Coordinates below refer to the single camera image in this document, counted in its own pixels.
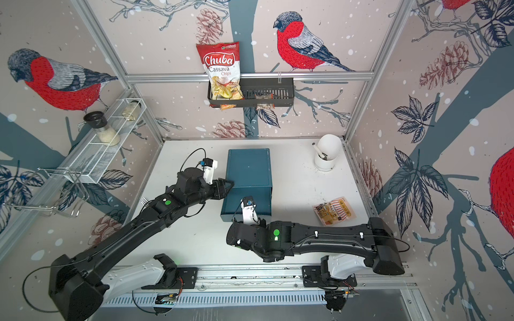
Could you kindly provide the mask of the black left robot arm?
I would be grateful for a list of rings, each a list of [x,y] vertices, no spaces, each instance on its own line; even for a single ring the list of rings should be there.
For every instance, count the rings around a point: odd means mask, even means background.
[[[86,320],[103,303],[108,286],[102,279],[124,257],[147,239],[163,231],[190,207],[228,196],[234,182],[215,179],[207,183],[203,171],[187,168],[177,174],[177,183],[151,199],[140,214],[110,235],[73,258],[61,255],[50,266],[48,294],[65,320]]]

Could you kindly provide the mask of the orange seed bag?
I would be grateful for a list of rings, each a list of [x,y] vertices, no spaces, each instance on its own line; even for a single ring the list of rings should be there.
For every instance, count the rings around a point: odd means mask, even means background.
[[[335,226],[356,218],[355,211],[344,197],[315,205],[313,211],[324,226]]]

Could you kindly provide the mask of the teal drawer cabinet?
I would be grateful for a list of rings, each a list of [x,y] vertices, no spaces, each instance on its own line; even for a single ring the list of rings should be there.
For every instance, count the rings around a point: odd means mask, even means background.
[[[254,199],[259,217],[271,217],[273,179],[269,149],[230,149],[226,179],[232,181],[234,187],[224,199],[222,221],[242,220],[241,200],[245,197]]]

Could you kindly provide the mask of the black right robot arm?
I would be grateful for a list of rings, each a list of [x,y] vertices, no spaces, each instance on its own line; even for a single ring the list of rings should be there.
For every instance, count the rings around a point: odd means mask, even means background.
[[[321,260],[323,279],[341,279],[345,273],[363,268],[383,276],[405,273],[393,231],[378,217],[350,227],[315,227],[290,221],[246,225],[233,221],[226,243],[251,251],[266,263],[287,256],[326,253]]]

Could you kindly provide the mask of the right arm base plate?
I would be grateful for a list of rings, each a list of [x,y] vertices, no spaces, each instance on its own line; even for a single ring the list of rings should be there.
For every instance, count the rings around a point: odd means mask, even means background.
[[[329,275],[321,265],[302,266],[302,281],[305,288],[320,288],[321,290],[353,289],[357,286],[356,276],[351,274],[345,279],[336,279]]]

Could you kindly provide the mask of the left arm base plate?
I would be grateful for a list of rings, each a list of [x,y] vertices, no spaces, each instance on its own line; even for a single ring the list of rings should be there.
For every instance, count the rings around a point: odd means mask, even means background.
[[[158,283],[143,286],[143,290],[194,289],[199,269],[197,267],[175,267],[167,269]]]

